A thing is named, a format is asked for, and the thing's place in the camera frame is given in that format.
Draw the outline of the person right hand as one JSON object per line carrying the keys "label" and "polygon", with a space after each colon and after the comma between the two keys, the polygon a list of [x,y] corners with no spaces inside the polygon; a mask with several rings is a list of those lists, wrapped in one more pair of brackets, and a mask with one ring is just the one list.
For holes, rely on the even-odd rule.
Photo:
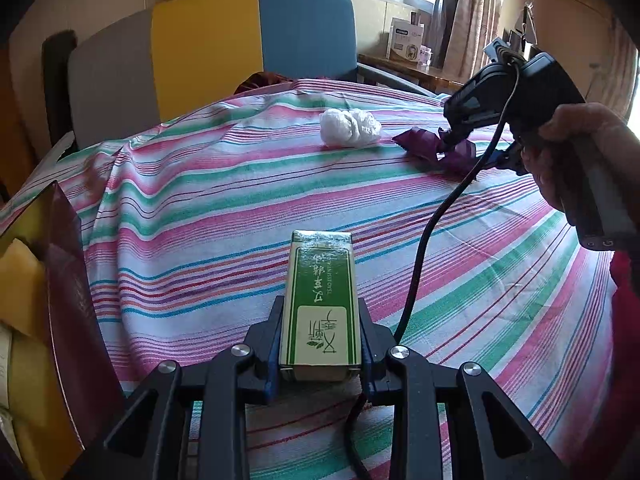
{"label": "person right hand", "polygon": [[[622,118],[599,103],[563,104],[539,128],[538,134],[548,142],[561,142],[570,136],[590,136],[616,175],[631,219],[639,222],[639,139]],[[551,151],[526,146],[521,151],[521,159],[544,200],[563,211],[555,177],[559,165],[553,161]]]}

